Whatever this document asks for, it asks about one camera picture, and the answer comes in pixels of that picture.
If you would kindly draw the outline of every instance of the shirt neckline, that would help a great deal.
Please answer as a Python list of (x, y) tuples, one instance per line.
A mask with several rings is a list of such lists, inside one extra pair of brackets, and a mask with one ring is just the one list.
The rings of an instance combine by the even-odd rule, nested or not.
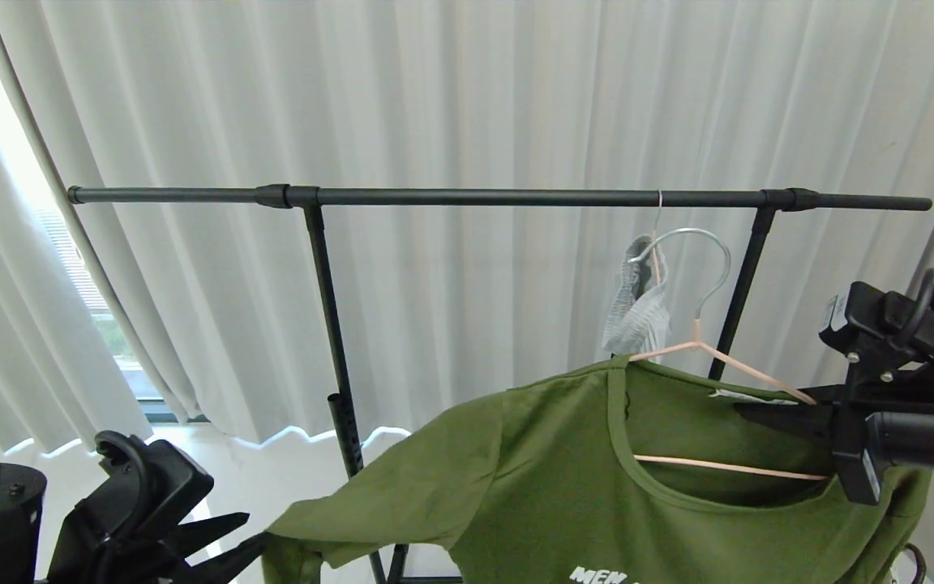
[(705, 511), (705, 513), (794, 513), (797, 510), (815, 508), (834, 502), (840, 496), (840, 485), (838, 477), (833, 476), (828, 479), (826, 487), (819, 489), (815, 495), (800, 501), (786, 505), (776, 505), (767, 507), (750, 507), (742, 505), (729, 505), (709, 501), (707, 499), (691, 496), (685, 492), (676, 491), (674, 488), (667, 487), (665, 484), (656, 480), (650, 473), (633, 458), (633, 451), (629, 446), (629, 436), (626, 433), (626, 421), (623, 418), (623, 411), (626, 407), (626, 369), (630, 366), (645, 367), (653, 370), (660, 375), (674, 377), (677, 380), (692, 382), (693, 384), (704, 385), (709, 389), (733, 388), (735, 391), (742, 391), (753, 395), (767, 394), (760, 392), (759, 389), (731, 387), (728, 384), (722, 384), (719, 381), (706, 380), (704, 377), (697, 377), (682, 371), (676, 371), (664, 366), (655, 365), (655, 363), (644, 362), (630, 363), (629, 358), (632, 355), (619, 355), (608, 362), (608, 399), (607, 399), (607, 425), (608, 433), (611, 435), (611, 446), (615, 449), (615, 457), (622, 463), (623, 470), (636, 483), (638, 487), (644, 489), (653, 498), (659, 499), (675, 506), (685, 507), (696, 511)]

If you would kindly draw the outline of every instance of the hanging garment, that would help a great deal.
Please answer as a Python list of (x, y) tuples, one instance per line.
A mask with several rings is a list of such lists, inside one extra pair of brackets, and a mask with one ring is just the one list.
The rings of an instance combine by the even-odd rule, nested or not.
[(277, 518), (266, 582), (316, 583), (323, 561), (389, 543), (445, 547), (470, 584), (881, 581), (928, 472), (887, 470), (872, 507), (850, 503), (837, 478), (634, 461), (830, 474), (826, 448), (745, 422), (731, 392), (779, 399), (624, 355), (453, 407), (334, 495)]
[(602, 347), (611, 354), (645, 354), (664, 348), (670, 337), (670, 313), (665, 307), (667, 272), (662, 255), (659, 252), (646, 256), (645, 261), (629, 263), (649, 245), (651, 236), (641, 235), (626, 248), (622, 285), (604, 323)]

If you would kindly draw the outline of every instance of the curtain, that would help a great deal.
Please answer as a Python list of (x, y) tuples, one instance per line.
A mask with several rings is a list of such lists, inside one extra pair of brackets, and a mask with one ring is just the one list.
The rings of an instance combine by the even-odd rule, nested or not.
[[(0, 125), (8, 103), (0, 89)], [(0, 141), (0, 448), (42, 452), (149, 425), (25, 191), (45, 189)]]
[[(67, 184), (934, 199), (934, 2), (2, 1), (0, 34)], [(360, 428), (414, 429), (606, 358), (620, 256), (655, 214), (325, 209)], [(255, 441), (330, 426), (298, 211), (78, 215), (180, 415)], [(737, 266), (752, 215), (667, 209), (659, 232), (712, 230)], [(816, 337), (824, 303), (853, 280), (904, 290), (933, 226), (934, 211), (779, 214), (733, 355), (794, 385), (838, 380), (844, 359)], [(700, 238), (665, 254), (678, 341), (722, 258)], [(729, 298), (705, 304), (708, 341)]]

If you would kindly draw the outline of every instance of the white floor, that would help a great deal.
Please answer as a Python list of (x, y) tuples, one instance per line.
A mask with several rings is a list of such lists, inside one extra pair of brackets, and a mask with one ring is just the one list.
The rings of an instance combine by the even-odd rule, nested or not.
[[(401, 430), (382, 430), (367, 441), (367, 462), (396, 443)], [(192, 520), (224, 513), (247, 511), (250, 521), (220, 544), (194, 556), (203, 561), (208, 556), (229, 550), (246, 537), (262, 531), (290, 502), (326, 496), (345, 481), (344, 463), (332, 432), (311, 439), (300, 432), (286, 432), (263, 446), (223, 436), (207, 424), (156, 426), (156, 436), (171, 441), (192, 456), (215, 477), (215, 489), (194, 509)], [(62, 449), (49, 456), (34, 452), (31, 446), (10, 452), (0, 450), (0, 462), (34, 466), (49, 478), (45, 511), (38, 544), (37, 576), (43, 578), (49, 568), (56, 544), (56, 533), (63, 518), (82, 496), (86, 496), (106, 478), (96, 465), (97, 455), (80, 446)], [(385, 551), (385, 565), (390, 548)], [(407, 574), (410, 576), (452, 576), (456, 566), (440, 547), (412, 546)], [(913, 565), (901, 557), (897, 562), (898, 584), (911, 581)], [(238, 577), (238, 584), (262, 584), (260, 568), (255, 563)], [(371, 584), (373, 577), (366, 559), (342, 569), (325, 568), (323, 584)]]

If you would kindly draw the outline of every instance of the shirt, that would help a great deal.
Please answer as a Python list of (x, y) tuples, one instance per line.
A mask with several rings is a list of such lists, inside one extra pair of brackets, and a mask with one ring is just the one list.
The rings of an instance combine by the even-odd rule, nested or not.
[(387, 543), (440, 544), (469, 584), (881, 581), (930, 473), (888, 469), (881, 504), (864, 506), (837, 478), (635, 461), (831, 474), (827, 448), (744, 421), (715, 389), (779, 397), (623, 355), (446, 410), (277, 518), (266, 582), (316, 583), (322, 561)]

